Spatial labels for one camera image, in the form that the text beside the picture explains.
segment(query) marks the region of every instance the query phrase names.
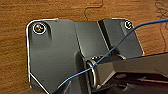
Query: screw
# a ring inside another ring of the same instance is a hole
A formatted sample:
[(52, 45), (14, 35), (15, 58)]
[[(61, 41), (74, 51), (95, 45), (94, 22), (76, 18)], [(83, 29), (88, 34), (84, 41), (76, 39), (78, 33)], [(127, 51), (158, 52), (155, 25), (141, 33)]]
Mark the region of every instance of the screw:
[(130, 21), (125, 21), (125, 28), (131, 29), (132, 28), (132, 23)]
[(46, 28), (45, 28), (44, 24), (37, 23), (34, 25), (33, 29), (36, 34), (43, 34), (45, 32)]

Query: wood grain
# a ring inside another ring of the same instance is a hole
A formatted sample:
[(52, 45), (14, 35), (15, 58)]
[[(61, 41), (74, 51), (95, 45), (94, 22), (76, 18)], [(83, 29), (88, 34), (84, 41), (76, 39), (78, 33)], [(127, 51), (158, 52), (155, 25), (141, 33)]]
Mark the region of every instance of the wood grain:
[[(102, 0), (1, 0), (0, 93), (38, 94), (29, 88), (26, 25), (34, 19), (59, 18), (86, 21), (85, 8), (99, 7)], [(89, 21), (126, 18), (134, 26), (167, 18), (168, 0), (103, 0), (100, 8), (87, 8)], [(136, 34), (146, 55), (168, 51), (166, 23), (146, 26)]]

